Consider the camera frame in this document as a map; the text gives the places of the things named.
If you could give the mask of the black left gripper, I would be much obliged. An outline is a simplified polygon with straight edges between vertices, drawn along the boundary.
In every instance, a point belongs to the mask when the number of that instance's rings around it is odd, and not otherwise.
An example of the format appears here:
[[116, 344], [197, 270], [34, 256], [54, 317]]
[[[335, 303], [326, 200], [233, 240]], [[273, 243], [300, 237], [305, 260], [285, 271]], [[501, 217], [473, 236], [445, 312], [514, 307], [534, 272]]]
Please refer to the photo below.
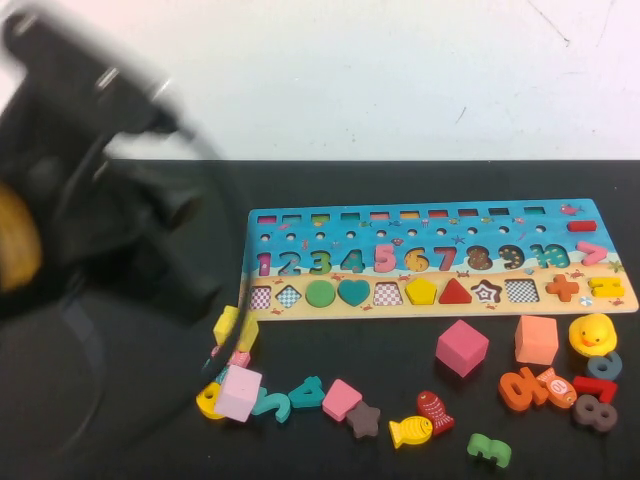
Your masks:
[[122, 291], [136, 301], [177, 303], [181, 323], [206, 316], [221, 282], [196, 272], [171, 235], [198, 212], [201, 191], [181, 180], [142, 167], [118, 169], [113, 181], [126, 195], [125, 207], [135, 227]]

